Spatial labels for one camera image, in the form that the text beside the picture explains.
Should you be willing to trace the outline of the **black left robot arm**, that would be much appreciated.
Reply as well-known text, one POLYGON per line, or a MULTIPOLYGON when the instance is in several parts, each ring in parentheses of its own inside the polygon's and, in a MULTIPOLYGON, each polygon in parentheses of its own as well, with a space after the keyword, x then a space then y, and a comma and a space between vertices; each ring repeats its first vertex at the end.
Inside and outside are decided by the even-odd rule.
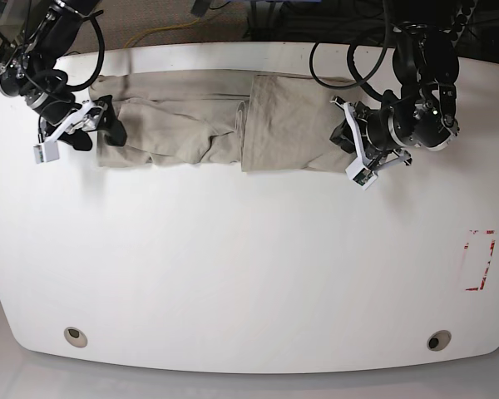
POLYGON ((374 110, 361 101, 353 104, 359 144, 347 122, 330 137, 348 154, 362 149, 367 169, 373 173, 399 163, 411 165, 409 149, 440 150, 459 132, 455 87, 459 63, 448 34, 433 25, 402 22, 393 28, 393 36, 392 64, 401 94, 379 93, 363 83, 363 91, 380 107, 374 110))

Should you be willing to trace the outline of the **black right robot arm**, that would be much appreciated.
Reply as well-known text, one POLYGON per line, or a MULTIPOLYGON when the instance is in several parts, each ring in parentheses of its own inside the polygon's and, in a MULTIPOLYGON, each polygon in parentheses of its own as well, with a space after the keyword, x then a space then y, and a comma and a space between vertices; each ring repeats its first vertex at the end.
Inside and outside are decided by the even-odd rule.
POLYGON ((100 76, 106 44, 97 21, 103 11, 97 1, 42 1, 30 6, 20 37, 2 50, 0 92, 22 97, 38 115, 38 157, 47 161, 59 142, 77 151, 91 150, 90 133, 98 132, 113 147, 127 140, 123 124, 117 119, 112 97, 77 102, 76 94, 91 87, 100 76), (89 78, 76 85, 56 67, 66 55, 84 23, 90 23, 97 39, 96 66, 89 78))

